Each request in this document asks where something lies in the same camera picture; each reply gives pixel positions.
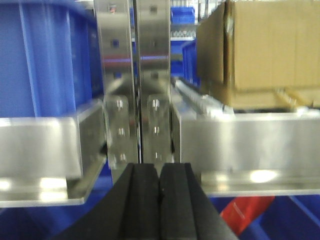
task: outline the red object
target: red object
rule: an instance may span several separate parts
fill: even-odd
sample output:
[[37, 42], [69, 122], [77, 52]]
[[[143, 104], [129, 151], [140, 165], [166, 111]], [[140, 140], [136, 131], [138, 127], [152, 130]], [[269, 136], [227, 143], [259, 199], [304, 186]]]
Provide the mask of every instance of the red object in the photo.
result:
[[275, 199], [274, 196], [236, 197], [221, 212], [231, 230], [239, 236]]

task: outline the brown cardboard box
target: brown cardboard box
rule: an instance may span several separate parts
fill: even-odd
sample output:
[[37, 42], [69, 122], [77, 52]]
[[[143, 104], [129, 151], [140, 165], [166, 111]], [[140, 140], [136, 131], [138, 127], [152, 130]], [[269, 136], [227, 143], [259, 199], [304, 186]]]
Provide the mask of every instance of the brown cardboard box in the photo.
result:
[[236, 92], [320, 89], [320, 1], [229, 0], [198, 27], [197, 49], [202, 89], [231, 105]]

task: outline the blue bin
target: blue bin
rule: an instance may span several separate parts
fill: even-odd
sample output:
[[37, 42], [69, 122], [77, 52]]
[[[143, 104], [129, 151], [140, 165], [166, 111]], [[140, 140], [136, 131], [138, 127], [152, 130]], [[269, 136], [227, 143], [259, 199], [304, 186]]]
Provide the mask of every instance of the blue bin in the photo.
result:
[[[232, 198], [211, 198], [221, 212]], [[276, 196], [270, 207], [239, 236], [240, 240], [318, 240], [320, 195]]]
[[171, 61], [171, 76], [172, 77], [184, 76], [184, 66], [182, 61]]
[[135, 25], [135, 12], [133, 7], [130, 7], [130, 25]]
[[195, 9], [190, 7], [174, 6], [171, 7], [171, 23], [172, 24], [194, 24]]
[[73, 0], [0, 0], [0, 118], [73, 113], [92, 99], [91, 78], [101, 93], [97, 41]]
[[182, 54], [183, 45], [190, 41], [173, 40], [170, 42], [171, 54]]
[[183, 54], [183, 76], [184, 79], [200, 87], [200, 78], [197, 74], [197, 40], [193, 40], [182, 47]]
[[89, 212], [111, 188], [111, 171], [106, 164], [85, 204], [3, 208], [0, 210], [0, 239], [44, 240], [57, 235]]

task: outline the metal post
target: metal post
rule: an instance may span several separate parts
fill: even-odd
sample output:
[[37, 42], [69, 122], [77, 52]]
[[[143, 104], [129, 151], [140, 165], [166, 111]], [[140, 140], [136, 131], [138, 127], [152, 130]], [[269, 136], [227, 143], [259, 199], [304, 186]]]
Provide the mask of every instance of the metal post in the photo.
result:
[[135, 0], [135, 35], [144, 163], [171, 162], [170, 0]]
[[129, 0], [94, 0], [107, 111], [108, 162], [113, 180], [138, 163], [136, 94]]

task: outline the blue plastic bin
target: blue plastic bin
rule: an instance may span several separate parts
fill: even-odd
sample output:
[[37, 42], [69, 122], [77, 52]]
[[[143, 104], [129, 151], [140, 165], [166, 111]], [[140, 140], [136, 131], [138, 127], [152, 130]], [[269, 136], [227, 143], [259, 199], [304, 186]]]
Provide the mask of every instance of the blue plastic bin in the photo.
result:
[[171, 77], [183, 77], [184, 66], [182, 61], [171, 61]]
[[[211, 198], [221, 212], [232, 198]], [[318, 240], [320, 195], [276, 196], [270, 207], [244, 230], [240, 240]]]
[[89, 212], [111, 188], [111, 171], [106, 164], [85, 204], [3, 208], [0, 240], [45, 240], [57, 235]]
[[130, 25], [135, 25], [135, 12], [133, 7], [130, 7]]
[[171, 7], [172, 24], [194, 24], [195, 9], [192, 6], [174, 6]]
[[186, 43], [182, 47], [182, 54], [184, 79], [195, 87], [200, 87], [200, 78], [197, 74], [197, 40]]
[[172, 40], [171, 44], [171, 54], [182, 54], [183, 45], [189, 43], [190, 41]]
[[73, 0], [0, 0], [0, 118], [73, 113], [92, 98], [91, 78], [103, 91], [97, 39]]

